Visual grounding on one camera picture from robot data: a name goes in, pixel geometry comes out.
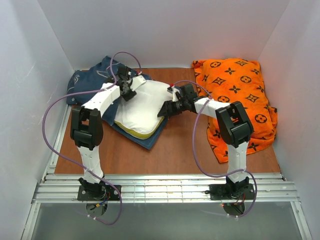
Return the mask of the white pillow yellow edge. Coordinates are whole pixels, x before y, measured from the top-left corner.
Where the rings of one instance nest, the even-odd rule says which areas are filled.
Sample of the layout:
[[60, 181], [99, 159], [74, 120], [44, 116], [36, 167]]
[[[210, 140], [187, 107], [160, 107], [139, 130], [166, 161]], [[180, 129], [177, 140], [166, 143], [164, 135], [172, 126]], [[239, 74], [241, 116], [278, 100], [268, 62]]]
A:
[[165, 101], [171, 100], [170, 85], [164, 82], [147, 80], [136, 89], [136, 95], [129, 101], [123, 99], [117, 108], [114, 123], [127, 134], [141, 140], [150, 138], [165, 118], [158, 117]]

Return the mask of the dark blue pillowcase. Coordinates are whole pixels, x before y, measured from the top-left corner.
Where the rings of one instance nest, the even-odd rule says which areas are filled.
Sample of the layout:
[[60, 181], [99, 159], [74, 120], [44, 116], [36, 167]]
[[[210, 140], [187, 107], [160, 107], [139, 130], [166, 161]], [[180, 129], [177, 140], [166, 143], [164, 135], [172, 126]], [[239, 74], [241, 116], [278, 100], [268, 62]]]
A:
[[[68, 82], [67, 93], [73, 94], [78, 92], [87, 92], [100, 89], [107, 80], [107, 77], [110, 77], [112, 75], [111, 72], [114, 72], [116, 74], [119, 67], [125, 66], [124, 64], [116, 60], [113, 60], [112, 64], [110, 64], [110, 61], [111, 58], [109, 56], [106, 56], [102, 59], [101, 62], [91, 67], [88, 71], [75, 71]], [[149, 75], [143, 74], [143, 76], [146, 80], [151, 80], [151, 77]], [[108, 109], [101, 117], [102, 120], [108, 123], [114, 130], [119, 132], [121, 135], [139, 144], [143, 148], [148, 150], [152, 149], [152, 147], [156, 144], [161, 132], [167, 125], [168, 118], [164, 117], [164, 121], [150, 138], [145, 140], [138, 139], [129, 135], [115, 124], [115, 116], [121, 100], [123, 100], [123, 98], [118, 98], [113, 102], [113, 104], [110, 107], [108, 107]]]

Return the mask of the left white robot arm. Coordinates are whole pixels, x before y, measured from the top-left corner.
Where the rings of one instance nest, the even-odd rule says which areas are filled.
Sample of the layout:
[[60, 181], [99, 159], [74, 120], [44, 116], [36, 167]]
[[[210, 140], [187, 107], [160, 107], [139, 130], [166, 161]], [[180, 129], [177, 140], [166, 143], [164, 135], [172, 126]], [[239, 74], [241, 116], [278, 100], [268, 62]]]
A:
[[105, 184], [99, 155], [99, 145], [104, 136], [103, 114], [118, 98], [129, 101], [137, 94], [132, 88], [134, 77], [131, 68], [119, 67], [115, 76], [116, 85], [104, 83], [101, 91], [71, 111], [70, 137], [81, 155], [84, 175], [79, 182], [86, 189], [95, 190]]

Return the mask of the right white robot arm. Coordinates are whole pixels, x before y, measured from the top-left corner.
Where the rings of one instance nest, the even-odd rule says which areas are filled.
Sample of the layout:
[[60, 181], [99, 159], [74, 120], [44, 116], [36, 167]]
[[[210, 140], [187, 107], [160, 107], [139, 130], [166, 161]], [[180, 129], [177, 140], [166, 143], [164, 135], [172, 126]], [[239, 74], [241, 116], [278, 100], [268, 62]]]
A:
[[227, 146], [228, 170], [223, 175], [226, 183], [208, 193], [220, 197], [242, 196], [249, 188], [247, 148], [254, 131], [242, 103], [225, 103], [198, 96], [190, 82], [180, 87], [172, 84], [167, 91], [172, 94], [172, 99], [163, 103], [158, 117], [169, 118], [190, 111], [198, 117], [203, 114], [217, 120], [220, 137]]

